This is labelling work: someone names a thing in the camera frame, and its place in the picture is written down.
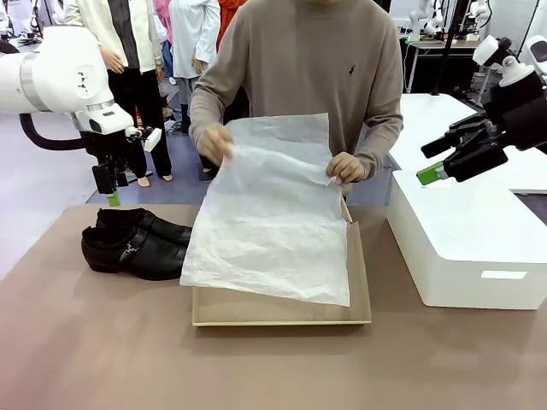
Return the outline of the person's left hand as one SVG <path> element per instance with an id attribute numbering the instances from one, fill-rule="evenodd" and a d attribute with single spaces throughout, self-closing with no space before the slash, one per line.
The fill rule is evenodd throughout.
<path id="1" fill-rule="evenodd" d="M 362 181 L 366 176 L 366 170 L 356 157 L 342 152 L 329 161 L 326 175 L 335 178 L 338 185 L 347 185 Z"/>

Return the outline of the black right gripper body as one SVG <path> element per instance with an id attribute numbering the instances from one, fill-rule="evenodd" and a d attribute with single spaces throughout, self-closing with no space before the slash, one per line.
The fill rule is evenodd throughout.
<path id="1" fill-rule="evenodd" d="M 490 88 L 485 112 L 503 148 L 531 149 L 546 143 L 546 94 L 535 71 L 512 85 Z"/>

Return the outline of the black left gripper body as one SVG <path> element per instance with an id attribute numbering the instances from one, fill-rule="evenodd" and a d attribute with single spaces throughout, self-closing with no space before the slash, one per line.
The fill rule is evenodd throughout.
<path id="1" fill-rule="evenodd" d="M 98 163 L 107 159 L 113 160 L 120 169 L 127 169 L 127 151 L 131 145 L 127 142 L 123 131 L 111 134 L 96 132 L 81 132 L 82 139 L 90 139 L 92 145 L 85 148 L 88 155 L 94 156 Z"/>

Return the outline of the person's right hand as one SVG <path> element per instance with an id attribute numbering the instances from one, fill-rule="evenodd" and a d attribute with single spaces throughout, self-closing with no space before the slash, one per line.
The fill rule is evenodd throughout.
<path id="1" fill-rule="evenodd" d="M 216 166 L 232 158 L 232 146 L 232 134 L 222 125 L 207 126 L 197 138 L 198 154 Z"/>

